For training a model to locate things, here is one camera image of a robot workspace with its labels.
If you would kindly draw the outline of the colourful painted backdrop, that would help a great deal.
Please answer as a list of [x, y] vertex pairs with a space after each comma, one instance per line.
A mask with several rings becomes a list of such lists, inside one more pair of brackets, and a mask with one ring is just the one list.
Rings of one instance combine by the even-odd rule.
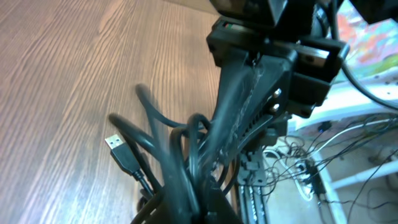
[[340, 40], [350, 46], [346, 63], [356, 78], [397, 66], [397, 22], [388, 19], [369, 25], [349, 1], [343, 1], [337, 21]]

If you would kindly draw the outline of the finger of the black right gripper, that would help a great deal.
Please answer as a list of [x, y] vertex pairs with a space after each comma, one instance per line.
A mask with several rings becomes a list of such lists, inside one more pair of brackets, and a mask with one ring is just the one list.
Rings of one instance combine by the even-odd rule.
[[296, 51], [282, 47], [268, 47], [257, 58], [237, 47], [226, 51], [202, 164], [229, 163], [284, 113], [296, 61]]

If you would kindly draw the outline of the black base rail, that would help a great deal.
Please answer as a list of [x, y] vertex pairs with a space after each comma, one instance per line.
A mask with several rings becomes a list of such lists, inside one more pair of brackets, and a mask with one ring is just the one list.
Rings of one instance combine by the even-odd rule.
[[267, 203], [267, 176], [262, 151], [273, 146], [277, 138], [287, 134], [286, 128], [271, 127], [240, 145], [240, 168], [235, 186], [238, 214], [243, 223], [270, 223]]

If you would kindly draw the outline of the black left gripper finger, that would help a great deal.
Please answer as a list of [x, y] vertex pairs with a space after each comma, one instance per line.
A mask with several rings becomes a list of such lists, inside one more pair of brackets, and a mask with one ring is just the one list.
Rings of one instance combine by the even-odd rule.
[[201, 208], [200, 223], [241, 224], [240, 218], [213, 177], [200, 184], [198, 200]]

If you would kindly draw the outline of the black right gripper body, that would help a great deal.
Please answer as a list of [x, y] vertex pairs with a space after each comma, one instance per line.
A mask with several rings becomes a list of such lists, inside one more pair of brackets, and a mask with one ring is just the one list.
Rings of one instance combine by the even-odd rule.
[[349, 45], [330, 39], [333, 5], [321, 1], [213, 1], [206, 41], [221, 69], [217, 107], [308, 118], [330, 91]]

